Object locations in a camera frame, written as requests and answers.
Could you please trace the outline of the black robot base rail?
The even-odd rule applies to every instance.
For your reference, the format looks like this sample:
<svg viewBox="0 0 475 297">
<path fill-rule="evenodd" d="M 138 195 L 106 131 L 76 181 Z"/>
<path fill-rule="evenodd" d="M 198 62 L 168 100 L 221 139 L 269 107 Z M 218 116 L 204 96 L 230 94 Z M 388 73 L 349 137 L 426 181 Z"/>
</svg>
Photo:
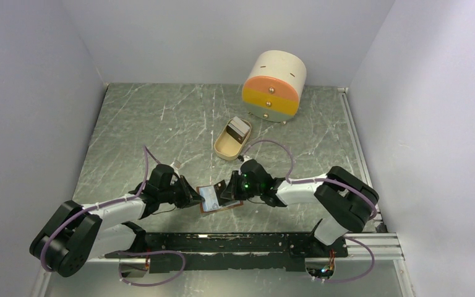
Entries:
<svg viewBox="0 0 475 297">
<path fill-rule="evenodd" d="M 283 269 L 303 272 L 307 259 L 348 256 L 346 241 L 338 238 L 329 246 L 310 232 L 269 233 L 157 233 L 148 232 L 144 251 L 178 251 L 175 255 L 150 257 L 150 273 L 185 270 Z"/>
</svg>

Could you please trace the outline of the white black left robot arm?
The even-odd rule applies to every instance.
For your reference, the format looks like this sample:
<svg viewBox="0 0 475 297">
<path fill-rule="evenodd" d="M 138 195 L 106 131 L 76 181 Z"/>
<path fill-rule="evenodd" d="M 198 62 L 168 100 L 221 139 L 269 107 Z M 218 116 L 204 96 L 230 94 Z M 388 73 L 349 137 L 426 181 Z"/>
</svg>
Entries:
<svg viewBox="0 0 475 297">
<path fill-rule="evenodd" d="M 172 166 L 158 164 L 122 197 L 95 204 L 62 203 L 35 236 L 29 252 L 46 271 L 70 277 L 89 259 L 110 253 L 138 257 L 147 252 L 146 231 L 135 221 L 157 212 L 161 204 L 184 209 L 202 202 L 184 176 Z"/>
</svg>

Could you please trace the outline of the brown leather card holder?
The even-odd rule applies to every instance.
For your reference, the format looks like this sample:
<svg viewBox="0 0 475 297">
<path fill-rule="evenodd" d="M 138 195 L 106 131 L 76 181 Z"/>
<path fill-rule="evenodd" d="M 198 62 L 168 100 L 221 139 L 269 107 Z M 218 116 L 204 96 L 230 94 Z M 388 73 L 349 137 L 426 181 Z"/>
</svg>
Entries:
<svg viewBox="0 0 475 297">
<path fill-rule="evenodd" d="M 222 198 L 221 194 L 225 189 L 225 180 L 214 185 L 197 187 L 197 193 L 202 197 L 202 202 L 200 203 L 201 214 L 208 215 L 210 213 L 240 207 L 244 204 L 241 200 L 228 200 Z"/>
</svg>

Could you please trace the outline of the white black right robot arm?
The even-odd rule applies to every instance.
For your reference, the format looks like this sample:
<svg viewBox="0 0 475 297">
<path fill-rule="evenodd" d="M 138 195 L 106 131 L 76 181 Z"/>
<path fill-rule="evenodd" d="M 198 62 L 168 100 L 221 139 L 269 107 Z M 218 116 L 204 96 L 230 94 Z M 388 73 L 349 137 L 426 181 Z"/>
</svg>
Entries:
<svg viewBox="0 0 475 297">
<path fill-rule="evenodd" d="M 315 225 L 309 249 L 324 256 L 346 233 L 360 233 L 377 213 L 378 193 L 340 166 L 307 179 L 274 178 L 254 159 L 234 170 L 221 193 L 226 200 L 259 197 L 271 207 L 319 204 L 328 213 Z"/>
</svg>

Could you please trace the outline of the dark VIP credit card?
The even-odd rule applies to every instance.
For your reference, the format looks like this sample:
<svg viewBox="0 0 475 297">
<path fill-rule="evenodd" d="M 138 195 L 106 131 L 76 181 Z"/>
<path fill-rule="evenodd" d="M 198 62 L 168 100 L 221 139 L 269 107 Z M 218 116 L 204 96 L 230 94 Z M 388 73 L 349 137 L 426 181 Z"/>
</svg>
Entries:
<svg viewBox="0 0 475 297">
<path fill-rule="evenodd" d="M 215 193 L 216 193 L 216 198 L 221 199 L 221 195 L 224 192 L 224 190 L 226 189 L 226 181 L 223 179 L 223 180 L 217 182 L 216 184 L 214 184 L 213 187 L 214 187 L 214 190 L 215 190 Z"/>
</svg>

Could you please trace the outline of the stack of credit cards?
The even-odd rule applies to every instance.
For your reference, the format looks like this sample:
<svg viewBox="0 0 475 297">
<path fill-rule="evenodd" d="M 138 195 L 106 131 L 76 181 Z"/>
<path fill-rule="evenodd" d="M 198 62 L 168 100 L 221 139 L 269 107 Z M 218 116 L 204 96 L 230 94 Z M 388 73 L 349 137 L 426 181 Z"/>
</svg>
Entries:
<svg viewBox="0 0 475 297">
<path fill-rule="evenodd" d="M 225 128 L 226 133 L 240 144 L 245 141 L 250 130 L 250 124 L 237 116 L 230 119 Z"/>
</svg>

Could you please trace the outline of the beige oval card tray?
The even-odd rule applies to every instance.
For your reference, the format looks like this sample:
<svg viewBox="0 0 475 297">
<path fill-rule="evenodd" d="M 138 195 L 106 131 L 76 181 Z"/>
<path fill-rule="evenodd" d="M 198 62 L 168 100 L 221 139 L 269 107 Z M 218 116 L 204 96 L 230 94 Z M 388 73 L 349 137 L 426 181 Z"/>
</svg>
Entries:
<svg viewBox="0 0 475 297">
<path fill-rule="evenodd" d="M 235 141 L 229 134 L 226 133 L 225 127 L 223 128 L 221 134 L 218 136 L 217 140 L 215 141 L 213 148 L 216 153 L 216 155 L 224 160 L 235 160 L 238 155 L 241 153 L 242 149 L 244 148 L 244 145 L 249 139 L 249 136 L 252 132 L 252 125 L 250 122 L 248 122 L 251 126 L 250 133 L 248 136 L 245 138 L 245 141 L 240 144 L 237 141 Z"/>
</svg>

